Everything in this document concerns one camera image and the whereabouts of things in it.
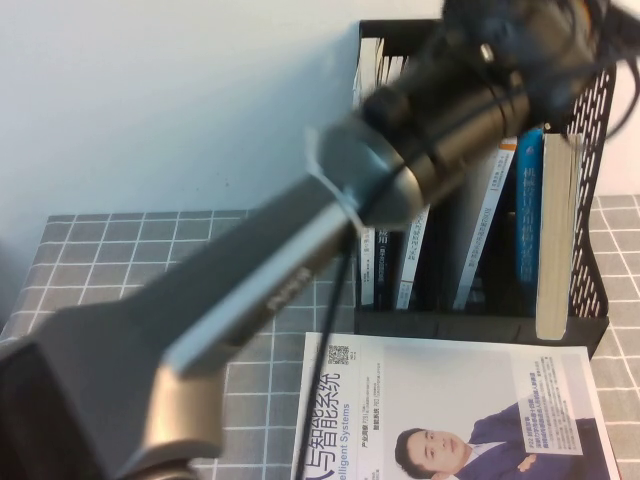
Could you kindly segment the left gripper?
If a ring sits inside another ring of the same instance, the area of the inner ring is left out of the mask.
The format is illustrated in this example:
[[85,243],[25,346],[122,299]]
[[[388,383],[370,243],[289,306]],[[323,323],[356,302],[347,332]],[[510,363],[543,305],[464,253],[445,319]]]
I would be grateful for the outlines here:
[[595,58],[591,46],[579,44],[568,48],[529,44],[524,48],[524,84],[529,103],[525,130],[555,123],[567,115],[592,77],[584,71],[572,75],[570,72],[592,66]]

